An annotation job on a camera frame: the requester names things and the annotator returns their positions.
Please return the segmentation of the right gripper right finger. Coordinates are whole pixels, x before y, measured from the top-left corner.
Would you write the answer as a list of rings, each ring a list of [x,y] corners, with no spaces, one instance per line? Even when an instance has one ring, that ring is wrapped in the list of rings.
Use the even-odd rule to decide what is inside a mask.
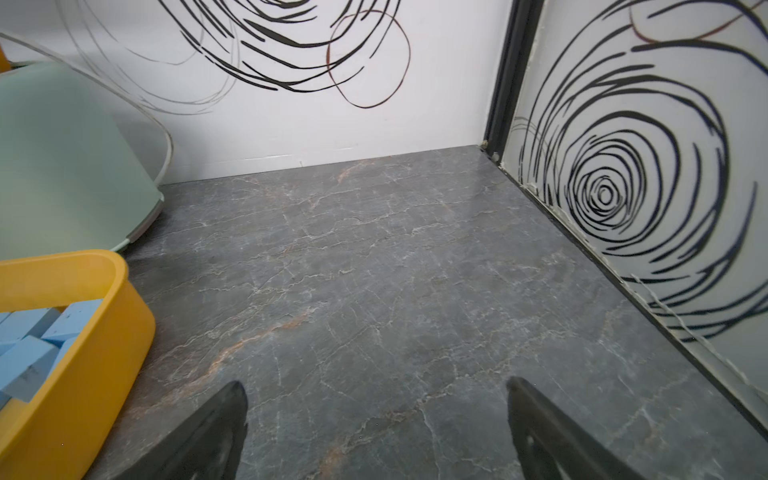
[[[526,379],[507,380],[508,424],[526,479],[639,479]]]

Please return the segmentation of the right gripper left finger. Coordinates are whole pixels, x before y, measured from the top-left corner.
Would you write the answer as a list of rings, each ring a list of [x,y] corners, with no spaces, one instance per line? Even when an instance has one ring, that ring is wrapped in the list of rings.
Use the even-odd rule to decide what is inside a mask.
[[[247,436],[248,399],[231,381],[119,479],[233,479]]]

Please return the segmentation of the blue cube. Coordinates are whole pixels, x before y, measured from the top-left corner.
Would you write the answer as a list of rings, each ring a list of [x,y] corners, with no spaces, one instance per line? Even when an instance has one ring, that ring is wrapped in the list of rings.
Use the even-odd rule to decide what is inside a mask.
[[[55,345],[63,345],[74,339],[87,326],[101,304],[101,299],[70,304],[41,335],[41,339]]]
[[[1,392],[29,403],[45,383],[59,348],[26,336],[1,355]]]
[[[60,314],[61,312],[56,308],[11,312],[1,321],[1,354],[10,350],[26,336],[43,335]]]

